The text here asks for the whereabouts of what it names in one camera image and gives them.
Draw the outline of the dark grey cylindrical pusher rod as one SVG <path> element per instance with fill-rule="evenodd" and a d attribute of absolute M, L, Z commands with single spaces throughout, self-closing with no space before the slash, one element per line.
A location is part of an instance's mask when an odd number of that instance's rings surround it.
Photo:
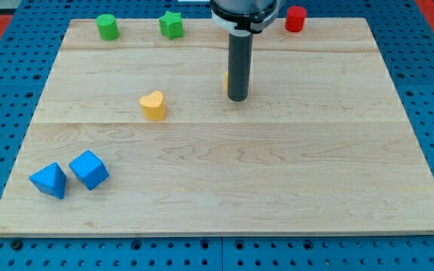
<path fill-rule="evenodd" d="M 242 102 L 248 97 L 252 61 L 253 35 L 229 35 L 228 42 L 228 98 Z"/>

